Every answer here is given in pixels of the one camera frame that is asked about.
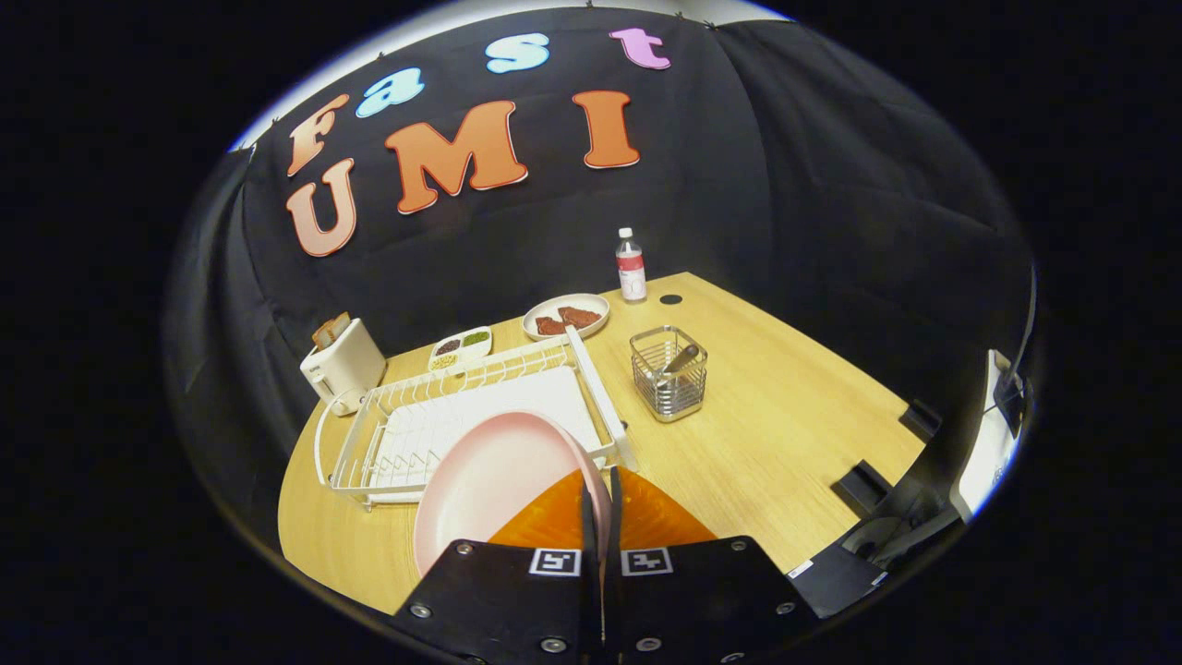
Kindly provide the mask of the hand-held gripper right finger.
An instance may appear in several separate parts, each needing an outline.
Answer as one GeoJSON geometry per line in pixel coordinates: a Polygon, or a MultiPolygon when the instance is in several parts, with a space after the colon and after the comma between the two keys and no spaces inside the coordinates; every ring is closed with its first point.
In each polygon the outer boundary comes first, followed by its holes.
{"type": "Polygon", "coordinates": [[[608,664],[769,664],[818,631],[818,615],[751,536],[621,545],[623,480],[605,548],[608,664]]]}

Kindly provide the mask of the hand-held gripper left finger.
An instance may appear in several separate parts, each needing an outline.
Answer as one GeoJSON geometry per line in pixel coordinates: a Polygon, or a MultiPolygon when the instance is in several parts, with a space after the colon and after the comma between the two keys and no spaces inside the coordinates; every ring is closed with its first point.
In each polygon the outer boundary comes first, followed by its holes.
{"type": "Polygon", "coordinates": [[[602,581],[591,493],[574,549],[452,540],[388,624],[452,664],[596,664],[602,581]]]}

